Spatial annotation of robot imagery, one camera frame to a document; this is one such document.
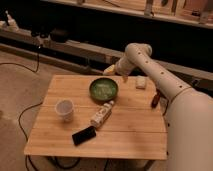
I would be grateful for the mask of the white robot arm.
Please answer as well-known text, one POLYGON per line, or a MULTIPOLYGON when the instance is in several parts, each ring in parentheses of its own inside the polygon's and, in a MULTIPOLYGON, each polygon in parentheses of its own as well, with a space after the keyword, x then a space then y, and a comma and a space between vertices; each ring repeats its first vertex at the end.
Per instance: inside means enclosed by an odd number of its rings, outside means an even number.
POLYGON ((130 43, 125 55, 104 70, 127 80, 140 68, 169 101, 167 123, 167 171, 213 171, 213 98, 197 91, 152 58, 149 44, 130 43))

